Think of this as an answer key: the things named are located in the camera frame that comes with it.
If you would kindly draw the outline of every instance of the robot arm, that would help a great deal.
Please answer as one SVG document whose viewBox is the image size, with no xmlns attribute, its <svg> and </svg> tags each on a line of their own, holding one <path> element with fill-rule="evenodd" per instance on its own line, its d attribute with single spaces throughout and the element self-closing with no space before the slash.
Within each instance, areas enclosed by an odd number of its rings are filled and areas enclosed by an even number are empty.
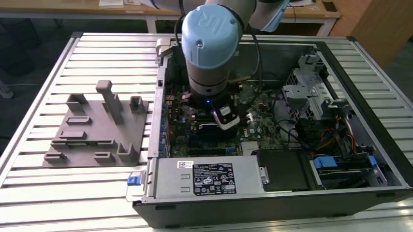
<svg viewBox="0 0 413 232">
<path fill-rule="evenodd" d="M 227 130 L 240 121 L 226 86 L 232 69 L 230 60 L 243 30 L 251 24 L 260 30 L 274 31 L 288 0 L 144 0 L 143 3 L 187 13 L 182 50 L 191 97 L 198 108 L 212 111 L 218 126 Z"/>
</svg>

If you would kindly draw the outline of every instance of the power supply label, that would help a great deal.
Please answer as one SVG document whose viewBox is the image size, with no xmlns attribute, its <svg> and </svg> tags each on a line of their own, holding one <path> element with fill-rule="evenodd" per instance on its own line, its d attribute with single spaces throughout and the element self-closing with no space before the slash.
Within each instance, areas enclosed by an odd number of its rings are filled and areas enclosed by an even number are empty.
<svg viewBox="0 0 413 232">
<path fill-rule="evenodd" d="M 236 193 L 232 163 L 194 164 L 192 174 L 196 196 Z"/>
</svg>

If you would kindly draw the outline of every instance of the motherboard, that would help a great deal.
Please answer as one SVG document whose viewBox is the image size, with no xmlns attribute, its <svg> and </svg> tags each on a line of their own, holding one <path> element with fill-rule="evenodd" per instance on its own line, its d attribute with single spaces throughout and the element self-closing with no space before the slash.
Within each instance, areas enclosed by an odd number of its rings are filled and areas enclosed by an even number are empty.
<svg viewBox="0 0 413 232">
<path fill-rule="evenodd" d="M 254 82 L 231 86 L 235 105 L 251 102 L 254 88 Z M 247 146 L 256 149 L 283 147 L 271 111 L 275 90 L 259 93 L 247 112 L 239 115 L 240 123 L 228 130 L 219 129 L 211 112 L 180 104 L 179 96 L 186 91 L 187 86 L 171 85 L 167 89 L 171 157 L 236 156 L 246 155 Z"/>
</svg>

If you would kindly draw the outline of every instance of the circuit board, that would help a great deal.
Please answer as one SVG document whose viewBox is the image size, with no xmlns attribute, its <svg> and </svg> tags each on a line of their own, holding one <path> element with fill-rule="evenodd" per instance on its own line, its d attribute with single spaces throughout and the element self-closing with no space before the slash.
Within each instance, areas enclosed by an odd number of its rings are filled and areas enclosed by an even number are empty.
<svg viewBox="0 0 413 232">
<path fill-rule="evenodd" d="M 238 93 L 232 94 L 235 105 L 246 104 L 254 97 L 254 83 L 236 85 Z M 214 138 L 202 138 L 199 130 L 215 124 L 211 112 L 196 110 L 179 104 L 177 96 L 187 91 L 187 86 L 168 89 L 165 96 L 168 105 L 168 131 L 171 157 L 194 156 L 236 156 L 243 155 L 240 143 L 256 142 L 259 149 L 280 149 L 282 139 L 275 129 L 272 112 L 274 91 L 262 91 L 246 115 L 240 116 L 240 123 L 230 130 L 216 131 Z"/>
</svg>

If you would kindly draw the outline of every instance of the slotted metal worktable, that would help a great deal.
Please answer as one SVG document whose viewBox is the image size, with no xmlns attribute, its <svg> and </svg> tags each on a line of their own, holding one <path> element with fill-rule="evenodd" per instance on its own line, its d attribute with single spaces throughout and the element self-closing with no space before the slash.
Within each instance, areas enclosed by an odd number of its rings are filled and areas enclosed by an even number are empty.
<svg viewBox="0 0 413 232">
<path fill-rule="evenodd" d="M 155 44 L 165 34 L 84 33 L 71 38 L 51 75 L 0 158 L 1 231 L 133 231 L 149 228 L 125 201 L 127 177 L 145 169 L 151 133 L 147 116 L 141 166 L 115 168 L 41 167 L 64 114 L 69 93 L 100 99 L 95 84 L 112 81 L 120 99 L 153 100 L 157 65 Z M 413 106 L 358 43 L 346 38 L 274 37 L 266 40 L 325 41 L 406 157 L 413 161 Z M 338 96 L 343 97 L 331 81 Z M 349 217 L 315 218 L 184 228 L 177 231 L 411 231 L 413 199 L 386 203 Z"/>
</svg>

